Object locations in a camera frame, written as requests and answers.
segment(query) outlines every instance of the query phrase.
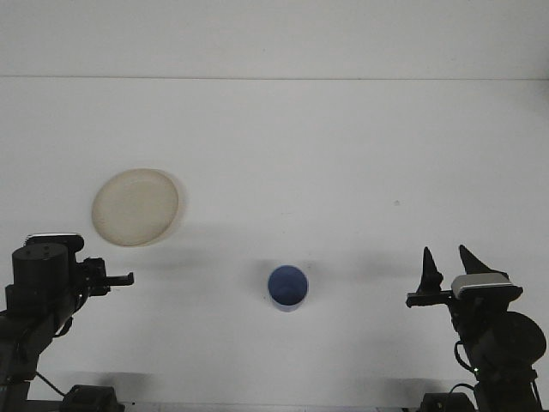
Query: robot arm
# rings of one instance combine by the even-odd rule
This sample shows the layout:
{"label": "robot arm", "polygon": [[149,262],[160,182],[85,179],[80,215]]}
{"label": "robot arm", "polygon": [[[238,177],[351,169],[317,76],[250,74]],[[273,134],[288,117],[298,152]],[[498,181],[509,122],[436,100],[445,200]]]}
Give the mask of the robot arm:
{"label": "robot arm", "polygon": [[78,234],[32,235],[12,254],[14,283],[0,312],[0,412],[25,410],[40,354],[68,331],[90,296],[133,284],[132,273],[107,277],[101,258],[77,262],[83,246]]}

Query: blue cup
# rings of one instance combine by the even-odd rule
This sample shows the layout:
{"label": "blue cup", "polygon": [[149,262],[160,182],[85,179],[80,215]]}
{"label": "blue cup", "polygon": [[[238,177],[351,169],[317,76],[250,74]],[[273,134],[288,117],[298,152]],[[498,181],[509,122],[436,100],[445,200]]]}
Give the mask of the blue cup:
{"label": "blue cup", "polygon": [[309,283],[304,273],[294,266],[281,266],[268,278],[268,294],[282,311],[296,309],[307,295]]}

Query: beige plate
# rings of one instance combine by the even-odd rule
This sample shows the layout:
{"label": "beige plate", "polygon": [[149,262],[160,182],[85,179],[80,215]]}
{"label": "beige plate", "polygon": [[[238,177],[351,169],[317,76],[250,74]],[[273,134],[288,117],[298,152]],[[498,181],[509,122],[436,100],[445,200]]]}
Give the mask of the beige plate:
{"label": "beige plate", "polygon": [[92,221],[101,237],[115,245],[146,245],[171,226],[178,206],[178,189],[164,173],[133,169],[101,188],[92,207]]}

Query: cable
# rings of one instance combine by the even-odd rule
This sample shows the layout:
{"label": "cable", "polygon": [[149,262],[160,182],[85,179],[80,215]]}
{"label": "cable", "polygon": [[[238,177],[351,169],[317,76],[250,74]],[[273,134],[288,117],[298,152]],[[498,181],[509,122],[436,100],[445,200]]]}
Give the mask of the cable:
{"label": "cable", "polygon": [[57,392],[62,397],[66,397],[66,393],[62,393],[52,382],[50,382],[48,379],[45,378],[44,375],[40,372],[36,372],[36,376],[38,376],[40,379],[42,379],[48,386],[50,386],[55,392]]}
{"label": "cable", "polygon": [[443,408],[443,412],[446,412],[446,407],[448,406],[448,401],[449,401],[449,397],[450,395],[452,394],[453,391],[455,391],[457,388],[459,387],[463,387],[463,388],[467,388],[467,389],[470,389],[471,391],[474,391],[474,388],[469,385],[469,384],[457,384],[457,385],[454,385],[454,387],[452,389],[449,390],[448,394],[446,395],[446,400],[444,400],[444,408]]}
{"label": "cable", "polygon": [[457,361],[457,363],[459,363],[462,367],[464,367],[465,369],[467,369],[470,373],[472,374],[475,374],[474,373],[474,369],[473,367],[471,367],[470,365],[468,365],[467,363],[465,363],[465,361],[461,358],[460,356],[460,353],[457,351],[457,346],[458,345],[463,345],[463,342],[462,341],[457,341],[454,345],[454,356],[455,356],[455,360]]}

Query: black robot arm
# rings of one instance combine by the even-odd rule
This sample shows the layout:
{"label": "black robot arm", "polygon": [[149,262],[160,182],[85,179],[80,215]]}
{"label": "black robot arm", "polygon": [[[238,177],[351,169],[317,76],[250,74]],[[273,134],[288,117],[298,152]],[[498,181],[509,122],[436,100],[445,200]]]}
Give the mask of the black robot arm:
{"label": "black robot arm", "polygon": [[87,298],[134,282],[131,273],[107,277],[101,258],[77,262],[83,246],[78,234],[48,233],[28,237],[12,254],[14,283],[6,287],[7,309],[0,312],[0,412],[28,409],[40,354],[68,331]]}
{"label": "black robot arm", "polygon": [[[522,288],[512,284],[506,273],[487,267],[463,245],[460,256],[466,275],[458,276],[451,290],[443,291],[442,276],[426,248],[421,283],[415,293],[407,295],[408,307],[445,304],[449,308],[460,337],[455,356],[478,380],[474,395],[480,412],[541,411],[532,365],[545,353],[546,339],[532,319],[508,311]],[[459,357],[458,344],[464,347],[468,364]],[[425,398],[435,395],[443,394],[426,394]],[[421,411],[435,410],[429,409],[425,398]]]}

